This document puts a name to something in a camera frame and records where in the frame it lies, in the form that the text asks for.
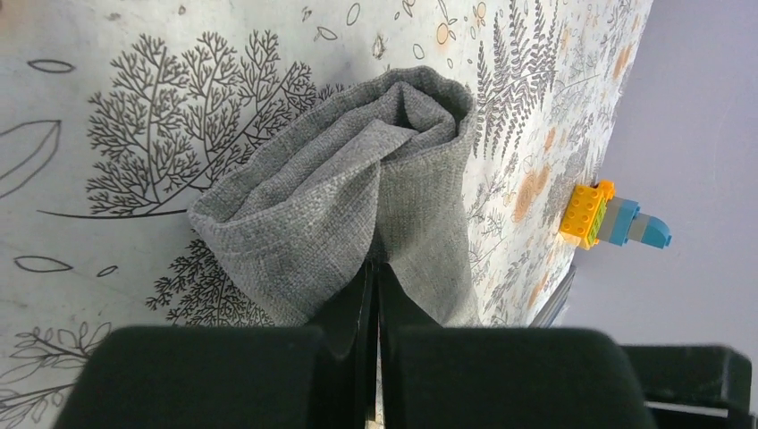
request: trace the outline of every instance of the botanical print surface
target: botanical print surface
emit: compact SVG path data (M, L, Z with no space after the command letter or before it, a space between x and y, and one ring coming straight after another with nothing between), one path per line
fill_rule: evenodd
M528 324L568 270L558 221L602 162L651 2L5 2L0 429L49 427L112 329L271 325L185 208L391 68L430 65L476 96L479 313Z

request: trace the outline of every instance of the lego figure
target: lego figure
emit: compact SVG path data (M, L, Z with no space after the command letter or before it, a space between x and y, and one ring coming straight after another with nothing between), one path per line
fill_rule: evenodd
M655 248L669 246L671 233L664 221L640 213L636 201L615 198L615 194L612 181L601 181L595 187L576 185L560 221L560 235L585 250L600 240L617 246L629 240Z

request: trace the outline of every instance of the tree illustration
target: tree illustration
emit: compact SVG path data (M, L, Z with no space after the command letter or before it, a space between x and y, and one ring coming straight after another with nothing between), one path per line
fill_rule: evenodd
M47 409L60 407L71 387L70 383L20 392L5 386L30 379L33 375L65 370L80 370L92 356L92 352L111 332L111 324L100 324L90 330L83 322L77 332L67 329L47 328L44 332L35 326L28 332L16 334L21 341L15 345L10 359L19 361L8 371L0 374L0 424L4 429L13 429L30 418L39 423Z
M494 18L493 61L484 57L484 41L479 42L477 57L477 142L474 156L494 158L502 141L501 159L508 144L518 148L526 121L534 109L543 106L545 94L552 90L558 53L558 10L553 12L551 25L546 29L546 17L541 2L535 2L531 34L527 35L526 13L517 0L511 0L508 14L508 36Z
M215 32L180 55L160 38L139 36L110 62L110 92L89 99L95 110L88 136L104 160L87 181L92 215L74 217L160 215L169 201L207 189L290 121L343 90L317 88L304 63L280 74L278 49L271 31L253 31L242 54ZM250 119L240 124L243 112Z
M239 290L201 239L187 247L169 269L172 277L156 281L156 294L147 299L152 310L169 307L173 324L205 326L272 326L271 318Z

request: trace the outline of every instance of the yellow lego brick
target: yellow lego brick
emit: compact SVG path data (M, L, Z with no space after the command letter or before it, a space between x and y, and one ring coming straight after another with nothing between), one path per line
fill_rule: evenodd
M616 185L612 181L600 181L597 189L605 195L605 201L610 201L616 196Z
M605 217L605 210L606 203L605 200L603 200L598 207L597 214L594 216L592 226L590 227L590 232L587 234L587 240L586 243L584 243L586 244L585 249L589 249L590 247L597 244L597 232L600 230L602 219Z
M605 216L606 198L603 189L577 185L568 208L560 221L560 235L569 243L589 249L595 244Z

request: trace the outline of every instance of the gray cloth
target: gray cloth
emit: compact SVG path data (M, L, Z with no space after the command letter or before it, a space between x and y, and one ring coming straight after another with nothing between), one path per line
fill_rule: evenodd
M189 220L278 326L305 323L367 257L438 323L478 324L461 197L474 126L458 82L388 71L301 115Z

